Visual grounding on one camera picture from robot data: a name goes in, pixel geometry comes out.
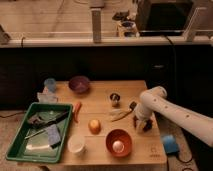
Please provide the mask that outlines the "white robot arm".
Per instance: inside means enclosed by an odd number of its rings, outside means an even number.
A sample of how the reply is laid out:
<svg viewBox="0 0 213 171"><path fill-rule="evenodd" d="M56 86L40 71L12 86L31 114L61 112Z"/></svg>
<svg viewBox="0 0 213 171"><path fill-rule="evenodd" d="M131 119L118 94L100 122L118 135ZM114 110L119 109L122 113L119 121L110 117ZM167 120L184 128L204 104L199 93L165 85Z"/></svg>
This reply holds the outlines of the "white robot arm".
<svg viewBox="0 0 213 171"><path fill-rule="evenodd" d="M166 100L167 91L157 86L140 93L140 102L134 109L139 121L148 121L158 112L213 148L213 118L204 116Z"/></svg>

